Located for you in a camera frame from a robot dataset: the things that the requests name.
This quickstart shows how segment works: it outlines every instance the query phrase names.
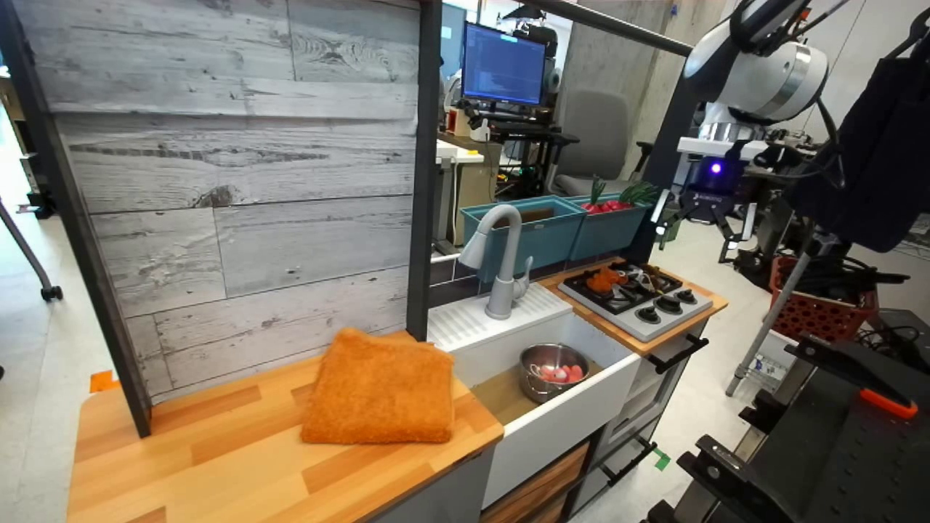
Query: blue container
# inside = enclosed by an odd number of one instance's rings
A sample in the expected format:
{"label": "blue container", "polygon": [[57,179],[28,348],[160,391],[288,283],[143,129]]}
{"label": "blue container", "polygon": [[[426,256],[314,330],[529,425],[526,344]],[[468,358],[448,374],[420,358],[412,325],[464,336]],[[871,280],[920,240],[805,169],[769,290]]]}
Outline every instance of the blue container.
{"label": "blue container", "polygon": [[[526,274],[526,256],[532,256],[532,267],[552,267],[570,259],[576,232],[582,224],[582,210],[566,198],[523,198],[523,200],[505,200],[519,210],[523,229],[519,229],[519,249],[518,249],[518,271]],[[474,236],[477,224],[490,207],[471,207],[464,210],[464,239]],[[486,253],[486,264],[480,271],[481,283],[490,283],[500,274],[502,261],[502,243],[505,243],[509,227],[500,227],[490,232],[490,243]]]}
{"label": "blue container", "polygon": [[631,207],[609,216],[586,216],[582,211],[579,239],[570,261],[599,259],[606,253],[619,253],[632,243],[637,229],[648,210]]}

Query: stovetop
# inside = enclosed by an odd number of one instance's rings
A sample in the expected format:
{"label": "stovetop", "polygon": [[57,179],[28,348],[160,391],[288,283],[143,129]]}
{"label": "stovetop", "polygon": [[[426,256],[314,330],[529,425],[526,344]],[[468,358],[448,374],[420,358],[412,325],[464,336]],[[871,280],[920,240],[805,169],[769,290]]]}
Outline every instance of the stovetop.
{"label": "stovetop", "polygon": [[708,307],[708,299],[679,280],[631,261],[584,271],[561,288],[637,341],[654,341]]}

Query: black bag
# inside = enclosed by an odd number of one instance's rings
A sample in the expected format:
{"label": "black bag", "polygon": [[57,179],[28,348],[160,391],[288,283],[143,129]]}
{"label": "black bag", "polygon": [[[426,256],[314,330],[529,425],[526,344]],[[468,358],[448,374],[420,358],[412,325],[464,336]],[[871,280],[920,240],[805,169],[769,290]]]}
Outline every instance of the black bag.
{"label": "black bag", "polygon": [[837,136],[805,171],[811,176],[786,191],[797,211],[842,240],[892,249],[930,211],[926,56],[878,62]]}

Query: gray wood panel wall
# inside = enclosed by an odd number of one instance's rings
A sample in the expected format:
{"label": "gray wood panel wall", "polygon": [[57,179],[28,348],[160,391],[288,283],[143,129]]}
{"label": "gray wood panel wall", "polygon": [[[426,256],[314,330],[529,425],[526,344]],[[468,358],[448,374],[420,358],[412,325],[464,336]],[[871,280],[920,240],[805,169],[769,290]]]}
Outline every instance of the gray wood panel wall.
{"label": "gray wood panel wall", "polygon": [[403,328],[416,0],[21,0],[153,402]]}

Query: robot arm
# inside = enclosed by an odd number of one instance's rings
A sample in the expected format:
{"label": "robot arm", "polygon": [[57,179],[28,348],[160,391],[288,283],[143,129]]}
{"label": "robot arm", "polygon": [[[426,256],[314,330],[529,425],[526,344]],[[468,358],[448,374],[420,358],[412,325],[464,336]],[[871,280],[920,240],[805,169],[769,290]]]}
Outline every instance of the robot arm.
{"label": "robot arm", "polygon": [[811,0],[741,0],[696,41],[688,86],[736,121],[769,124],[811,108],[824,84],[824,56],[791,37]]}

